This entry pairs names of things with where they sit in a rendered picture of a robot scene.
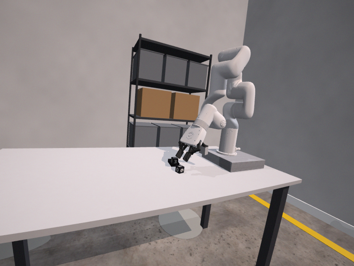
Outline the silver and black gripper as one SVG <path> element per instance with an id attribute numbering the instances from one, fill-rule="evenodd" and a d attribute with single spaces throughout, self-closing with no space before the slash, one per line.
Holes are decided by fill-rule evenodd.
<path id="1" fill-rule="evenodd" d="M 176 157 L 180 159 L 186 147 L 189 147 L 188 152 L 183 157 L 183 160 L 188 162 L 191 155 L 201 150 L 205 136 L 206 130 L 203 127 L 197 124 L 190 126 L 179 141 L 179 150 Z"/>

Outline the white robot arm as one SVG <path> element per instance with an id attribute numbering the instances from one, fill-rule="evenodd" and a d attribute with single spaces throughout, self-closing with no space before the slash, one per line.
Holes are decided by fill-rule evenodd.
<path id="1" fill-rule="evenodd" d="M 242 82 L 242 71 L 251 56 L 249 47 L 239 46 L 221 51 L 218 63 L 211 68 L 209 95 L 201 106 L 201 111 L 193 124 L 221 131 L 217 153 L 236 156 L 238 119 L 250 119 L 254 112 L 255 86 L 252 82 Z M 243 102 L 227 102 L 221 115 L 212 104 L 227 96 L 229 99 L 241 99 Z"/>

